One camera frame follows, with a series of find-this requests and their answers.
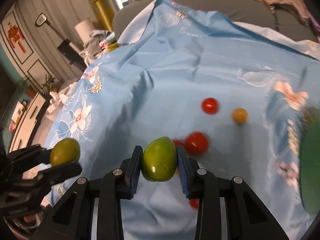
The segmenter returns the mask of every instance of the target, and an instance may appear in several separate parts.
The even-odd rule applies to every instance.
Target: blue bedsheet
[[[143,19],[146,26],[138,24]],[[82,176],[96,179],[119,167],[135,145],[145,148],[161,136],[183,139],[201,131],[211,141],[197,158],[200,166],[218,177],[241,176],[290,239],[300,239],[313,218],[299,194],[299,139],[304,114],[319,102],[319,61],[234,25],[221,13],[171,0],[157,0],[126,33],[123,40],[132,44],[86,70],[46,147],[77,139]],[[216,115],[201,110],[207,97],[218,100]],[[238,107],[249,114],[242,126],[231,118]],[[51,203],[75,180],[55,186]],[[177,175],[162,183],[141,176],[134,199],[122,201],[122,216],[126,240],[194,239],[196,211]]]

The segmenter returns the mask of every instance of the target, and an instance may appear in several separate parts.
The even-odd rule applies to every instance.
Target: green fruit
[[[64,138],[59,141],[50,153],[50,163],[52,166],[58,166],[71,161],[79,161],[80,146],[77,140],[73,138]]]
[[[141,160],[143,177],[149,181],[167,181],[177,168],[176,147],[169,137],[160,137],[144,150]]]

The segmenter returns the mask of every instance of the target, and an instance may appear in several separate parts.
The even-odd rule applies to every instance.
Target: white flower print
[[[95,84],[89,88],[89,91],[93,94],[99,93],[102,89],[102,83],[101,83],[101,78],[100,75],[97,75],[97,80]]]
[[[294,110],[299,110],[300,106],[306,104],[305,98],[309,98],[309,95],[305,91],[294,93],[289,83],[278,81],[274,86],[275,91],[279,91],[285,95],[285,100],[288,105]]]
[[[91,111],[92,106],[86,106],[86,101],[84,101],[83,109],[78,108],[74,112],[74,123],[70,129],[71,133],[74,133],[77,130],[77,127],[79,126],[80,130],[84,130],[85,128],[85,119],[87,118],[88,114]]]
[[[96,73],[98,70],[99,70],[99,67],[96,66],[92,69],[92,71],[85,71],[81,78],[87,79],[90,81],[90,83],[93,83],[94,80],[96,79]]]

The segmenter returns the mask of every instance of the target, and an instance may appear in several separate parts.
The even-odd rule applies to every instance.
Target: lamp shade
[[[95,27],[92,21],[89,18],[87,18],[84,21],[80,22],[78,25],[76,25],[75,30],[81,38],[82,42],[85,44],[87,41],[90,40],[89,33],[95,30]]]

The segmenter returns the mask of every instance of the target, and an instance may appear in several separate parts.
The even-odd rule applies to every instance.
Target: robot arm
[[[96,239],[124,240],[121,199],[130,200],[136,192],[142,152],[142,148],[136,146],[130,159],[124,160],[119,169],[101,179],[88,181],[79,178],[44,218],[31,240],[90,240],[95,198],[103,200],[99,201],[98,206]],[[187,157],[182,146],[177,147],[177,154],[183,192],[188,199],[200,200],[195,240],[221,239],[220,197],[224,197],[226,203],[228,239],[289,239],[270,211],[241,178],[221,179],[200,169],[195,160]],[[78,164],[66,165],[69,169],[76,168]]]

